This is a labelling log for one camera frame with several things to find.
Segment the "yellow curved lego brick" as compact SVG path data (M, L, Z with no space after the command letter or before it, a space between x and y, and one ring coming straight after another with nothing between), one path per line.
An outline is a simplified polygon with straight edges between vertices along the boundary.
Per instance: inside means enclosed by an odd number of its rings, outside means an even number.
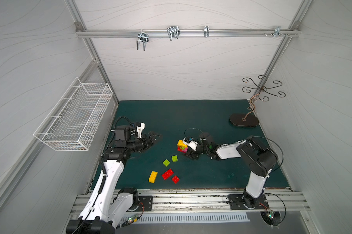
M188 147L188 145L183 140L179 140L177 146L180 148Z

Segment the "red long lego brick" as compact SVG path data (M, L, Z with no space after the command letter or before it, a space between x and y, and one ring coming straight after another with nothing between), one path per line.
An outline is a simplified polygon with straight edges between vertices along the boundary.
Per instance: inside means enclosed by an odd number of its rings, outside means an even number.
M167 180L168 178L170 178L172 175L174 174L172 169L167 170L166 172L164 172L161 176L164 180Z

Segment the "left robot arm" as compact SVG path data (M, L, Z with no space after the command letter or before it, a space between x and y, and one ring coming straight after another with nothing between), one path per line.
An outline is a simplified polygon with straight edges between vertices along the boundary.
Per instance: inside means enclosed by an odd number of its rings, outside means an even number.
M118 125L126 120L127 125ZM112 138L99 159L101 173L89 201L77 219L69 220L68 234L114 234L127 211L140 204L136 188L123 188L116 198L113 193L132 153L143 153L162 140L159 133L144 133L145 124L132 122L126 116L114 121Z

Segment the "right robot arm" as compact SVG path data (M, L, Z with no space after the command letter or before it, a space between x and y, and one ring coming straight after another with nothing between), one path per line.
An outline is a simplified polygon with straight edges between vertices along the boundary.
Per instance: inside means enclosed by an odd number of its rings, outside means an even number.
M275 171L279 160L277 153L262 141L264 139L271 141L267 137L249 136L235 143L216 144L209 133L202 132L197 138L184 137L177 146L184 156L192 160L199 159L200 155L206 155L211 160L242 159L251 172L239 201L253 210L264 195L266 180Z

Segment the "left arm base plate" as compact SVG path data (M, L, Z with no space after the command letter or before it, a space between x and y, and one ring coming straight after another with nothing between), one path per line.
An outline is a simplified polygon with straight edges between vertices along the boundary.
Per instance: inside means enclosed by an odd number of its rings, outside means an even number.
M135 212L150 212L153 210L153 196L139 196L138 206Z

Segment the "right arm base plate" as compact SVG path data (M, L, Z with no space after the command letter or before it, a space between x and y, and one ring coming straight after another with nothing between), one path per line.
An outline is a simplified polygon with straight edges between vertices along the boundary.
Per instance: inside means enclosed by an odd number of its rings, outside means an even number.
M226 203L231 210L264 210L270 207L264 194L258 198L248 194L232 194L227 196Z

